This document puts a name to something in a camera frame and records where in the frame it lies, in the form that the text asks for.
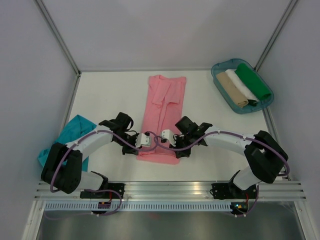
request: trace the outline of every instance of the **white wall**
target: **white wall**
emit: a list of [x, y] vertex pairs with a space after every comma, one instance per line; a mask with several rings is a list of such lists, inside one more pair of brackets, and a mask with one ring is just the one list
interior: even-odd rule
[[87, 70], [257, 63], [289, 0], [44, 0]]
[[0, 235], [21, 239], [75, 75], [33, 0], [0, 1]]
[[320, 1], [301, 0], [262, 65], [271, 113], [320, 229]]

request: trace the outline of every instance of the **vent grille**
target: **vent grille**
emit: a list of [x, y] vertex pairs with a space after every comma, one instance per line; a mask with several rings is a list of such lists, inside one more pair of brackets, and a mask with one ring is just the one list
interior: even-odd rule
[[[109, 210], [117, 208], [119, 201], [112, 201]], [[47, 201], [47, 211], [103, 211], [99, 202]], [[230, 202], [122, 202], [120, 211], [136, 212], [230, 212]]]

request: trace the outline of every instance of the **teal cloth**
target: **teal cloth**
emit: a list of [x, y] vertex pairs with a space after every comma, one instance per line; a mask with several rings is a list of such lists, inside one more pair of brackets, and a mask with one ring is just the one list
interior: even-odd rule
[[[89, 121], [88, 119], [84, 118], [83, 116], [77, 115], [71, 121], [69, 121], [67, 125], [65, 125], [59, 137], [54, 141], [54, 143], [66, 144], [66, 143], [75, 141], [78, 138], [81, 138], [82, 136], [91, 132], [93, 129], [96, 128], [96, 126], [97, 125], [95, 125], [93, 122]], [[39, 153], [38, 160], [42, 165], [42, 167], [45, 166], [49, 152], [50, 152], [50, 147], [42, 150]], [[88, 171], [88, 163], [89, 163], [89, 157], [87, 157], [82, 162], [82, 171], [85, 171], [85, 172]]]

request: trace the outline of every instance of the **tan towel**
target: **tan towel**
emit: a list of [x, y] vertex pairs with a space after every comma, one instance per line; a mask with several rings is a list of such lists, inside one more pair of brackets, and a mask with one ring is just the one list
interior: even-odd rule
[[225, 72], [220, 72], [216, 75], [216, 78], [232, 99], [232, 101], [240, 108], [246, 106], [249, 102], [248, 99], [236, 88], [236, 86], [231, 81], [230, 77]]

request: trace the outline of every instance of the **white cloth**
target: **white cloth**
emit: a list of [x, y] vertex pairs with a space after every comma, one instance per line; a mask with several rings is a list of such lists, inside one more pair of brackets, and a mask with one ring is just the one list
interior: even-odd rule
[[247, 88], [247, 86], [240, 80], [238, 75], [235, 73], [234, 69], [228, 69], [225, 71], [225, 73], [228, 75], [228, 77], [231, 79], [233, 84], [239, 91], [249, 100], [256, 100], [259, 101], [257, 97]]

